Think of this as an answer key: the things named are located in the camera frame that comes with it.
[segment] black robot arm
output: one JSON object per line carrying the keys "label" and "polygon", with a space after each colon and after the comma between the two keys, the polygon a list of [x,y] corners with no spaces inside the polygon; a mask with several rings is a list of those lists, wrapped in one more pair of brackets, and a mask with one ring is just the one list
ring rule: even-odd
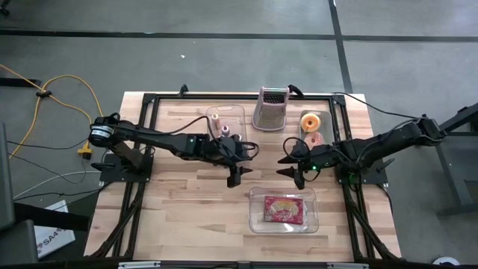
{"label": "black robot arm", "polygon": [[[238,167],[241,161],[250,161],[258,154],[258,146],[240,140],[239,135],[211,139],[209,134],[175,134],[176,132],[157,132],[135,124],[120,120],[119,114],[109,117],[97,117],[90,127],[88,140],[94,146],[111,150],[121,160],[118,164],[93,164],[96,169],[115,169],[121,166],[131,173],[142,173],[151,170],[152,156],[144,155],[137,149],[131,149],[125,141],[133,141],[169,150],[174,156],[185,161],[204,161],[229,168],[231,173],[227,185],[233,188],[240,184],[240,175],[251,170]],[[248,151],[253,146],[256,153],[249,157]]]}
{"label": "black robot arm", "polygon": [[297,169],[278,170],[294,179],[299,189],[305,187],[304,172],[327,167],[342,166],[348,173],[360,173],[375,161],[410,146],[435,146],[446,136],[435,120],[428,117],[407,120],[389,132],[368,139],[352,139],[334,142],[332,145],[307,145],[297,140],[292,152],[279,160],[280,164],[295,164]]}

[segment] wooden table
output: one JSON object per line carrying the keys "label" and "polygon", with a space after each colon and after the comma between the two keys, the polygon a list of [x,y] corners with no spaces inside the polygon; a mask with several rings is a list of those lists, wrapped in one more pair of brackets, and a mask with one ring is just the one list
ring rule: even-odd
{"label": "wooden table", "polygon": [[[119,113],[137,123],[143,92],[126,92]],[[364,95],[356,94],[364,100]],[[373,135],[367,107],[346,96],[352,136]],[[196,161],[183,161],[157,149],[151,182],[146,186],[135,259],[336,262],[352,261],[344,196],[333,169],[322,170],[307,186],[315,190],[320,227],[313,234],[259,235],[249,228],[249,190],[253,187],[295,188],[292,179],[276,170],[290,165],[277,164],[284,156],[282,142],[297,136],[300,113],[304,109],[328,111],[321,101],[292,101],[287,106],[287,125],[281,132],[260,132],[251,124],[255,101],[171,100],[161,101],[157,129],[170,131],[184,126],[219,104],[238,104],[246,111],[247,139],[261,147],[250,163],[254,170],[242,177],[235,188],[226,187],[228,170]],[[151,112],[146,117],[149,123]],[[196,123],[184,132],[206,132],[205,123]],[[98,249],[118,222],[125,184],[113,183],[98,198],[85,255]],[[364,197],[370,225],[395,255],[400,248],[391,209],[383,190],[365,185]],[[126,228],[123,248],[127,246]],[[358,229],[362,252],[364,238]]]}

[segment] plastic tray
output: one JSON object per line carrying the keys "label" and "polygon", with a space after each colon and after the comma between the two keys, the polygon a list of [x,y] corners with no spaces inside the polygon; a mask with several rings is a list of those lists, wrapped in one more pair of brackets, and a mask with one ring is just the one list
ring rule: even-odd
{"label": "plastic tray", "polygon": [[[266,196],[303,199],[303,224],[264,221]],[[249,191],[249,227],[255,233],[313,233],[319,229],[317,198],[312,188],[260,188]]]}
{"label": "plastic tray", "polygon": [[[326,144],[332,144],[334,142],[334,132],[332,130],[332,115],[328,111],[315,111],[315,110],[304,110],[300,114],[300,118],[304,117],[304,115],[308,113],[316,114],[320,119],[320,128],[319,133],[323,136],[323,139]],[[307,133],[302,130],[300,127],[299,121],[299,135],[301,139],[305,138]]]}
{"label": "plastic tray", "polygon": [[206,111],[206,116],[209,117],[211,121],[211,128],[214,132],[215,137],[220,136],[220,129],[216,129],[212,123],[211,117],[213,114],[219,115],[219,121],[221,127],[229,127],[229,136],[231,135],[240,135],[242,141],[247,141],[246,133],[246,117],[244,108],[240,105],[218,105],[208,108]]}

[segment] concrete floor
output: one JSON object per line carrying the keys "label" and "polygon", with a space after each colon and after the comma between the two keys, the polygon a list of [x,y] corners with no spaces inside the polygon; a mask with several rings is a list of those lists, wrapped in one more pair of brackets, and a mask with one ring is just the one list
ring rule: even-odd
{"label": "concrete floor", "polygon": [[[474,0],[336,0],[336,5],[343,34],[478,35]],[[327,0],[15,0],[9,8],[12,15],[0,16],[0,27],[334,34]],[[345,42],[344,47],[354,93],[365,93],[380,108],[417,116],[427,113],[440,123],[478,102],[476,43]],[[286,84],[305,92],[344,90],[335,41],[330,40],[2,36],[0,63],[43,81],[79,75],[93,86],[106,114],[118,111],[124,91],[179,90],[184,83],[194,91],[257,91],[261,85]],[[0,75],[8,74],[0,70]],[[87,89],[76,81],[59,81],[50,89],[59,99],[97,114]],[[10,140],[20,141],[28,130],[35,100],[33,90],[0,88],[0,120],[6,122]],[[386,132],[401,120],[376,111],[370,116],[375,133]],[[87,130],[81,115],[46,100],[28,143],[69,146],[85,138]],[[96,150],[96,160],[101,153]],[[75,149],[24,148],[19,155],[59,173],[83,169]],[[478,214],[435,215],[453,204],[435,150],[412,148],[394,157],[387,173],[403,257],[430,262],[453,256],[463,263],[478,263]],[[20,160],[10,164],[15,194],[54,176]],[[97,178],[89,175],[80,185],[56,180],[32,193],[92,190]],[[47,196],[26,202],[43,206],[56,200]]]}

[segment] cheese grater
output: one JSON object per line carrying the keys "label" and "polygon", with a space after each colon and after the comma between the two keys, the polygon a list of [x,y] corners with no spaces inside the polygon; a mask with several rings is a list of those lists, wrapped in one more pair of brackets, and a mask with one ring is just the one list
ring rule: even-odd
{"label": "cheese grater", "polygon": [[285,107],[289,89],[261,87],[252,125],[262,131],[278,131],[285,127]]}

